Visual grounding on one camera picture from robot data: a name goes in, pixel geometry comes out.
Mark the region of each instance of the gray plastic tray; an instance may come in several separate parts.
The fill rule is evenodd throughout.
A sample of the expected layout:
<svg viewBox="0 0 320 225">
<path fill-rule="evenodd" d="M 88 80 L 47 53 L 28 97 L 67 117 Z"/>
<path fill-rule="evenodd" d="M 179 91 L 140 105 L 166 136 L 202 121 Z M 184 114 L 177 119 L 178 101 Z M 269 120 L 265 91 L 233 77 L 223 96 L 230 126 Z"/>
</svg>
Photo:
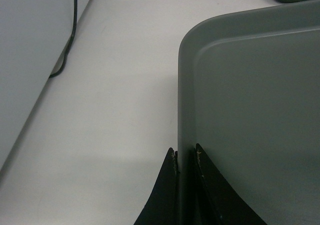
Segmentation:
<svg viewBox="0 0 320 225">
<path fill-rule="evenodd" d="M 268 225 L 320 221 L 320 0 L 208 19 L 178 62 L 180 214 L 200 143 Z"/>
</svg>

